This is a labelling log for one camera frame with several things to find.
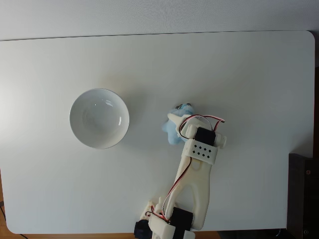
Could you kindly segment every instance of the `robotic arm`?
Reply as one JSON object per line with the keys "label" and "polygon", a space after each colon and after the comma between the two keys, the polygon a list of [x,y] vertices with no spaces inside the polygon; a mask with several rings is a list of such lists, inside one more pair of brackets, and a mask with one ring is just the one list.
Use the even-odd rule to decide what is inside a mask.
{"label": "robotic arm", "polygon": [[[208,123],[204,123],[196,117],[206,120],[207,117],[215,118],[218,122],[215,128],[212,128],[208,120]],[[177,135],[187,141],[174,185],[164,200],[159,198],[155,207],[149,202],[141,221],[136,224],[135,234],[138,236],[139,226],[144,224],[147,228],[148,223],[153,232],[152,239],[194,239],[195,234],[190,229],[201,230],[207,213],[211,166],[215,163],[218,148],[223,148],[226,144],[226,137],[215,132],[218,124],[224,120],[213,116],[179,117],[174,114],[168,114],[168,118],[175,123]],[[186,186],[191,188],[194,198],[192,212],[175,207],[177,197]],[[148,233],[138,238],[146,239],[150,236]]]}

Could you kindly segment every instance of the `blue plush toy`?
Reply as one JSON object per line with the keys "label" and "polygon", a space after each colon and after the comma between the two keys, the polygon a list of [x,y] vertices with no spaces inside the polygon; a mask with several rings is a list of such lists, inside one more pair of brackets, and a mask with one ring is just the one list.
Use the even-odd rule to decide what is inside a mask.
{"label": "blue plush toy", "polygon": [[[177,106],[175,109],[170,110],[169,113],[181,117],[183,115],[193,115],[194,109],[190,104],[182,104],[180,106]],[[162,130],[167,133],[169,144],[178,144],[182,140],[186,141],[185,138],[177,136],[176,125],[171,120],[168,120],[165,124],[163,124]]]}

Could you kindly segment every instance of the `wall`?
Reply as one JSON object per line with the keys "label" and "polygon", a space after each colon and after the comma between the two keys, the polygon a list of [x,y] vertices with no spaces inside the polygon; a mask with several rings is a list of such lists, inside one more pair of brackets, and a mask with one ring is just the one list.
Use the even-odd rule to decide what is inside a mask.
{"label": "wall", "polygon": [[207,31],[319,31],[318,0],[1,0],[0,40]]}

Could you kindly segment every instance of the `white bowl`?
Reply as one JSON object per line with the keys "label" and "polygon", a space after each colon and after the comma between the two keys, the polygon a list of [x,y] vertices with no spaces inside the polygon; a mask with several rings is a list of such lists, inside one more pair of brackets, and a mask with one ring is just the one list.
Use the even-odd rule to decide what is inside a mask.
{"label": "white bowl", "polygon": [[110,148],[120,142],[129,123],[129,111],[124,101],[106,89],[84,92],[70,111],[70,125],[75,136],[96,149]]}

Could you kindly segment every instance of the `floor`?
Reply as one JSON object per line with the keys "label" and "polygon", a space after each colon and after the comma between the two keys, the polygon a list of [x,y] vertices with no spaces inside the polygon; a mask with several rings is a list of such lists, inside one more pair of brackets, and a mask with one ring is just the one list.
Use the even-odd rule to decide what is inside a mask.
{"label": "floor", "polygon": [[[2,184],[0,179],[0,201],[3,201]],[[25,234],[29,239],[133,239],[133,233],[118,234]],[[13,234],[6,227],[2,213],[0,212],[0,239],[23,239],[22,236]],[[196,239],[220,239],[217,232],[196,232]]]}

